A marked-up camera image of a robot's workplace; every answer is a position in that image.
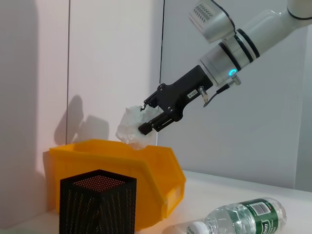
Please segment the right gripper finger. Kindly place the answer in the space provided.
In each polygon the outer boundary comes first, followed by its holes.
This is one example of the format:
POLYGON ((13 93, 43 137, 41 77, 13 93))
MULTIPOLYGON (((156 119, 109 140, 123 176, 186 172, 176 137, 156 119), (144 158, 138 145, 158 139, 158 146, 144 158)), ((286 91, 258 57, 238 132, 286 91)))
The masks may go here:
POLYGON ((150 106, 152 108, 157 107, 158 106, 157 95, 158 95, 158 91, 155 91, 146 100, 144 100, 144 105, 142 109, 145 109, 147 106, 150 106))
POLYGON ((144 134, 148 135, 152 130, 157 132, 161 131, 168 125, 172 124, 173 122, 179 121, 179 111, 169 111, 163 112, 153 118, 152 120, 143 123, 138 127, 138 130, 144 134))

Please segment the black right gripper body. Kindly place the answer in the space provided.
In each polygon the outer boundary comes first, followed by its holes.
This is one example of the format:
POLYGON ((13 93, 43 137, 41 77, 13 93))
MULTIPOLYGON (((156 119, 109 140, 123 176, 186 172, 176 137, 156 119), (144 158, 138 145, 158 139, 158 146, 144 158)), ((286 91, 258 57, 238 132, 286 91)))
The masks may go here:
POLYGON ((157 89, 157 105, 175 122, 183 117, 184 108, 201 95, 199 88, 205 91, 213 86, 204 70, 197 65, 176 82, 161 84, 157 89))

